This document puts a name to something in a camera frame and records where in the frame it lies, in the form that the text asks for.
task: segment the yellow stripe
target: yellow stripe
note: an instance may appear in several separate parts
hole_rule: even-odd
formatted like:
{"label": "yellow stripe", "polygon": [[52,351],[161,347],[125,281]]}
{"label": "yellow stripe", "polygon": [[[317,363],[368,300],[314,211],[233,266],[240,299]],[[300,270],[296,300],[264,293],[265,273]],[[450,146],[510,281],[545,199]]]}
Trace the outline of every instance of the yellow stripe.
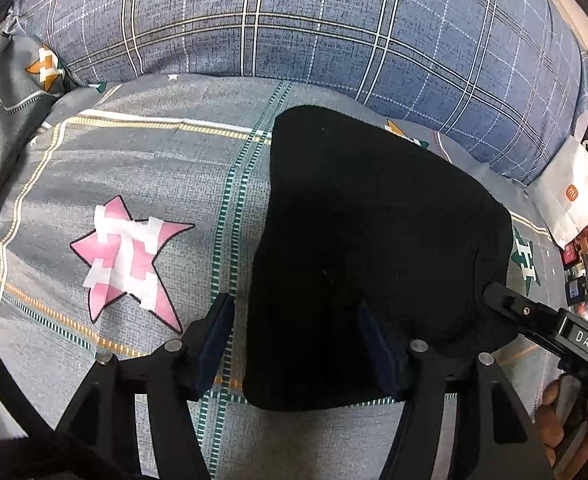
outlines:
{"label": "yellow stripe", "polygon": [[39,165],[36,167],[30,179],[24,184],[23,189],[18,194],[16,199],[14,200],[14,205],[12,208],[12,225],[10,226],[7,235],[1,240],[0,242],[0,300],[3,294],[3,290],[5,288],[5,280],[7,279],[7,252],[6,252],[6,245],[9,244],[16,233],[18,232],[18,227],[20,225],[20,215],[21,215],[21,205],[23,204],[24,197],[30,192],[34,183],[40,178],[45,166],[48,162],[52,159],[52,153],[59,147],[60,143],[63,140],[63,131],[64,131],[65,121],[61,123],[60,126],[56,126],[52,133],[52,143],[50,144],[49,148],[43,152],[43,156],[40,159]]}
{"label": "yellow stripe", "polygon": [[[74,319],[71,319],[71,317],[65,316],[64,314],[57,312],[53,308],[50,308],[47,305],[41,303],[39,300],[35,300],[34,298],[28,296],[23,291],[13,286],[11,283],[6,282],[5,288],[9,290],[12,294],[14,294],[17,298],[19,298],[21,301],[23,301],[26,304],[29,304],[29,306],[32,306],[36,310],[39,310],[40,312],[45,314],[46,316],[55,319],[56,322],[60,323],[61,325],[71,328],[75,332],[78,332],[80,335],[87,337],[89,340],[93,341],[93,343],[98,348],[107,349],[114,353],[122,354],[130,358],[143,357],[147,355],[146,353],[136,350],[134,348],[130,348],[129,346],[124,345],[123,343],[116,343],[114,341],[110,341],[109,339],[99,336],[96,332],[94,332],[94,330],[92,330],[88,326],[85,326],[75,321]],[[214,382],[216,384],[222,384],[223,379],[221,376],[216,376]],[[242,390],[243,381],[239,381],[238,379],[232,379],[230,381],[230,386],[233,390]]]}
{"label": "yellow stripe", "polygon": [[544,235],[553,242],[552,236],[549,234],[549,231],[547,229],[543,227],[538,227],[536,224],[532,223],[527,218],[520,216],[519,214],[514,213],[513,211],[509,211],[509,214],[511,215],[511,219],[514,222],[518,222],[519,224],[523,224],[524,226],[529,227],[533,232],[538,233],[539,235]]}
{"label": "yellow stripe", "polygon": [[498,361],[498,364],[501,367],[505,367],[507,365],[512,364],[514,361],[517,361],[521,357],[529,354],[530,352],[533,352],[534,350],[536,350],[538,348],[539,348],[539,346],[537,344],[532,344],[531,346],[529,346],[529,347],[525,348],[524,350],[518,352],[516,355],[513,355],[509,359],[505,359],[504,361]]}
{"label": "yellow stripe", "polygon": [[[149,128],[152,130],[183,130],[185,132],[194,132],[198,134],[216,135],[221,137],[230,137],[232,139],[247,140],[250,134],[235,132],[234,130],[225,130],[223,128],[213,128],[211,126],[200,126],[198,124],[187,123],[158,123],[155,121],[118,121],[99,119],[93,117],[75,116],[68,119],[69,124],[83,124],[95,128]],[[251,142],[261,142],[260,134],[253,134]],[[264,144],[271,145],[271,139],[264,139]]]}

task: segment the black cable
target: black cable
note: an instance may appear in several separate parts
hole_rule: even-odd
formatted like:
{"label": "black cable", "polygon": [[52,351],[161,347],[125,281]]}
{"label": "black cable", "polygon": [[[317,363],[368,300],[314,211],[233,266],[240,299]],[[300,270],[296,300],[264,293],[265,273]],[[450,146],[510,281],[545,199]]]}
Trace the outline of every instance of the black cable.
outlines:
{"label": "black cable", "polygon": [[54,430],[27,400],[0,357],[0,401],[29,436],[52,440]]}

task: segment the pink star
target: pink star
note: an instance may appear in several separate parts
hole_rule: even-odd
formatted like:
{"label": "pink star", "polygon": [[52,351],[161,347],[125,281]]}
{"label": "pink star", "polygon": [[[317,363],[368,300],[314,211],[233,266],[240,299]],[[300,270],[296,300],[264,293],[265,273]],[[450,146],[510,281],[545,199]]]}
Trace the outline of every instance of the pink star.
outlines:
{"label": "pink star", "polygon": [[170,238],[194,224],[150,217],[132,220],[120,196],[94,211],[94,231],[69,244],[89,267],[83,286],[89,289],[90,319],[125,294],[181,333],[183,328],[161,282],[154,260]]}

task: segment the screw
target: screw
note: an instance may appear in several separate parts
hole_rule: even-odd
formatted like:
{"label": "screw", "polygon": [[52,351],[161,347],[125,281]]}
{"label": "screw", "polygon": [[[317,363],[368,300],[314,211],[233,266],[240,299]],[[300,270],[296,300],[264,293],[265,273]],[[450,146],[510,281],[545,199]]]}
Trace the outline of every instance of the screw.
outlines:
{"label": "screw", "polygon": [[487,352],[481,352],[478,354],[478,361],[480,361],[485,366],[493,365],[493,355],[488,354]]}
{"label": "screw", "polygon": [[114,354],[112,352],[110,352],[109,350],[101,352],[100,354],[98,354],[96,356],[96,362],[98,364],[100,364],[101,366],[104,366],[112,360],[113,355]]}
{"label": "screw", "polygon": [[165,350],[168,352],[178,352],[181,348],[183,348],[183,342],[180,339],[170,339],[165,345],[163,346]]}
{"label": "screw", "polygon": [[429,348],[427,343],[425,343],[422,339],[414,339],[410,343],[410,347],[414,352],[420,352],[420,353],[426,352],[427,348]]}

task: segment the black fabric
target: black fabric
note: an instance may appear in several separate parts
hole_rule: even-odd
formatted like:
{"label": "black fabric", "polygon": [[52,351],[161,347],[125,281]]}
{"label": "black fabric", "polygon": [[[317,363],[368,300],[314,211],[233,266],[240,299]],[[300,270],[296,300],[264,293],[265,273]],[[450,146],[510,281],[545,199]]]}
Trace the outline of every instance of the black fabric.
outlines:
{"label": "black fabric", "polygon": [[486,284],[506,281],[509,213],[472,177],[312,106],[277,117],[270,177],[249,298],[252,404],[309,410],[384,396],[359,331],[361,300],[399,352],[420,338],[472,357],[515,338],[482,301]]}
{"label": "black fabric", "polygon": [[41,478],[52,472],[71,471],[88,480],[143,480],[140,475],[125,473],[72,434],[50,428],[14,382],[1,358],[0,402],[28,435],[0,441],[0,478]]}

